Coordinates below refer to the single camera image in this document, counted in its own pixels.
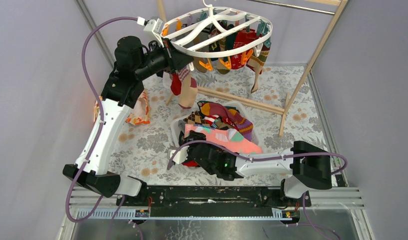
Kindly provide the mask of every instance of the flower pattern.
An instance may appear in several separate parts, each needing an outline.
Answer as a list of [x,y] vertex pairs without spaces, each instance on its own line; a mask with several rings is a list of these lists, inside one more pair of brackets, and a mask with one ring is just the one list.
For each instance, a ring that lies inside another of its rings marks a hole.
[[[259,89],[251,93],[255,74],[243,67],[231,70],[228,74],[219,74],[217,70],[201,73],[192,72],[199,86],[220,92],[256,100],[265,104],[284,107],[287,93],[292,93],[304,68],[302,66],[265,67],[259,77]],[[110,157],[109,170],[114,173],[139,178],[151,185],[207,185],[207,186],[279,186],[284,174],[259,174],[234,181],[225,181],[209,175],[201,168],[190,169],[175,165],[167,170],[167,151],[173,147],[170,124],[180,117],[197,111],[182,109],[177,104],[177,97],[166,105],[171,95],[162,82],[153,76],[144,82],[150,101],[151,124],[132,126],[124,123],[114,153]],[[198,94],[196,101],[206,100],[217,103],[224,100]],[[260,135],[260,147],[263,152],[278,152],[290,148],[293,141],[303,140],[319,148],[327,149],[322,131],[322,124],[317,115],[309,84],[301,87],[291,108],[284,127],[283,137],[278,137],[281,116],[245,107],[254,124],[254,131]]]

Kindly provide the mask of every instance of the gray wall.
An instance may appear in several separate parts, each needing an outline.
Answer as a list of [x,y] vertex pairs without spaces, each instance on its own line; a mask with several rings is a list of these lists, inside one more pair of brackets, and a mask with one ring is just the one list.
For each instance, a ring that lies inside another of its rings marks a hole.
[[[0,240],[54,239],[73,163],[92,129],[80,53],[89,29],[74,1],[0,0]],[[87,51],[98,89],[110,68]]]
[[[140,8],[139,4],[135,4],[137,1],[131,0],[85,0],[85,2],[97,24],[119,16],[141,16],[146,19],[158,16],[156,0],[141,1]],[[303,0],[278,0],[277,2],[332,10],[331,6]],[[267,64],[307,63],[332,18],[330,15],[247,0],[206,0],[206,3],[248,11],[269,19],[273,23],[274,31]],[[201,9],[204,5],[202,0],[164,0],[164,7],[169,21],[189,11]],[[151,40],[143,33],[142,26],[131,21],[117,22],[104,28],[101,33],[112,53],[117,41],[124,36],[138,36],[143,43],[148,43]]]
[[376,238],[408,239],[408,0],[353,0],[314,74]]

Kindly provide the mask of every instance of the reflective floor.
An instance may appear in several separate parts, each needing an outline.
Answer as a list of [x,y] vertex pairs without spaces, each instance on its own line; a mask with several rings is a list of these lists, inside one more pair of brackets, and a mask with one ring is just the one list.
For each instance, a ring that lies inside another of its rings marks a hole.
[[[358,235],[351,214],[344,210],[308,210],[314,224],[334,230],[343,240],[356,240]],[[303,216],[300,223],[307,223]],[[88,219],[78,223],[74,240],[104,240],[108,219]],[[285,227],[279,221],[261,220],[148,220],[140,225],[146,240],[320,240],[322,237],[310,226]],[[335,236],[323,231],[332,239]],[[137,228],[126,220],[115,220],[112,240],[139,240]]]

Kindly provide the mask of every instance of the wooden frame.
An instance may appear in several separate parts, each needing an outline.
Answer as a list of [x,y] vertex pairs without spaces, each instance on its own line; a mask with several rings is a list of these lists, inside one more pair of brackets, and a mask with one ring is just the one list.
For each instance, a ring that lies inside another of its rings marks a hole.
[[[335,26],[336,22],[339,19],[339,16],[342,14],[346,4],[348,3],[348,0],[306,0],[306,1],[309,1],[309,2],[315,2],[315,3],[319,3],[319,4],[337,6],[337,9],[336,9],[336,11],[334,13],[333,12],[322,11],[322,10],[317,10],[317,9],[312,9],[312,8],[293,6],[293,5],[288,5],[288,4],[284,4],[284,3],[266,1],[266,0],[249,0],[249,1],[265,3],[265,4],[271,4],[271,5],[277,5],[277,6],[281,6],[281,7],[295,8],[295,9],[304,10],[304,11],[323,13],[323,14],[332,14],[333,15],[332,20],[330,21],[329,25],[327,26],[322,38],[320,39],[319,44],[316,47],[316,50],[314,51],[313,55],[311,56],[310,61],[307,63],[307,66],[305,67],[305,70],[304,70],[298,84],[296,85],[295,90],[292,93],[292,96],[289,98],[290,93],[288,92],[286,94],[286,101],[285,101],[284,108],[274,106],[274,105],[270,105],[270,104],[265,104],[265,103],[262,103],[262,102],[250,100],[250,99],[239,97],[239,96],[234,96],[234,95],[224,93],[224,92],[215,91],[213,89],[209,89],[209,88],[205,88],[205,87],[200,87],[200,86],[198,87],[198,93],[199,94],[204,94],[204,95],[208,95],[208,96],[211,96],[211,97],[216,97],[216,98],[219,98],[219,99],[224,99],[224,100],[229,100],[229,101],[235,100],[235,101],[238,101],[238,102],[240,102],[240,103],[242,103],[243,105],[246,105],[246,106],[250,106],[250,107],[253,107],[253,108],[256,108],[256,109],[261,109],[261,110],[264,110],[264,111],[267,111],[267,112],[282,115],[282,120],[280,122],[280,129],[279,129],[279,137],[281,137],[283,135],[283,129],[284,129],[284,126],[285,126],[286,116],[288,114],[289,108],[291,107],[292,103],[294,102],[294,100],[295,100],[295,98],[296,98],[302,84],[304,84],[305,80],[307,79],[308,74],[310,73],[312,67],[314,66],[314,63],[317,60],[317,57],[319,56],[321,50],[323,49],[328,37],[330,36],[330,33],[333,30],[333,27]],[[162,0],[157,0],[157,5],[158,5],[158,11],[160,12],[160,18],[162,20],[165,20],[165,12],[164,12],[164,6],[163,6]],[[258,82],[258,77],[259,77],[259,74],[256,74],[255,83]],[[167,105],[171,102],[173,96],[174,95],[171,94],[171,97],[166,102]]]

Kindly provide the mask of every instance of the laundry basket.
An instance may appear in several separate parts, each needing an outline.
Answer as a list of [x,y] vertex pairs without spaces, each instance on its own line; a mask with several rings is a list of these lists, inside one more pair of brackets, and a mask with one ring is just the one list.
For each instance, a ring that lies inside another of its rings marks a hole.
[[[221,105],[223,105],[225,107],[234,107],[234,108],[236,108],[240,112],[241,116],[248,119],[250,122],[254,123],[252,121],[251,116],[249,115],[249,113],[246,111],[246,109],[244,108],[244,106],[240,102],[238,102],[238,101],[228,101],[228,102],[225,102],[225,103],[221,103]],[[180,120],[183,120],[183,119],[187,118],[188,116],[189,115],[185,115],[185,116],[181,116],[179,118],[176,118],[170,124],[171,134],[173,136],[173,142],[174,142],[174,145],[176,147],[179,147],[179,135],[180,135],[180,128],[178,126],[178,122]],[[255,127],[252,129],[252,142],[259,146],[260,135],[256,131]]]

